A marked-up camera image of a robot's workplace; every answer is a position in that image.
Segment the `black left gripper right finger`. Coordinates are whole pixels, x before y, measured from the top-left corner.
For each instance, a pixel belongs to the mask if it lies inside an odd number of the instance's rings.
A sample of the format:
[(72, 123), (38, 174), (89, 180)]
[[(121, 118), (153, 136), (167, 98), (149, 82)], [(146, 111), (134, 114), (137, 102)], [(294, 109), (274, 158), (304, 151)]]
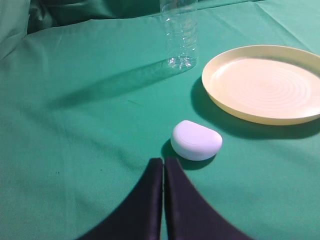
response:
[(165, 159), (165, 218), (169, 240), (250, 240), (200, 195), (175, 157)]

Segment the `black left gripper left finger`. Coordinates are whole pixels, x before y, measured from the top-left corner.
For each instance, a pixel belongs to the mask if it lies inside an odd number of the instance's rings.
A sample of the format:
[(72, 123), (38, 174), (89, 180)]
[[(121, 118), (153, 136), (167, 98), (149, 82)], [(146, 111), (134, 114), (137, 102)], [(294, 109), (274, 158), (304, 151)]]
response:
[(159, 240), (163, 207), (163, 161), (149, 160), (122, 203), (80, 240)]

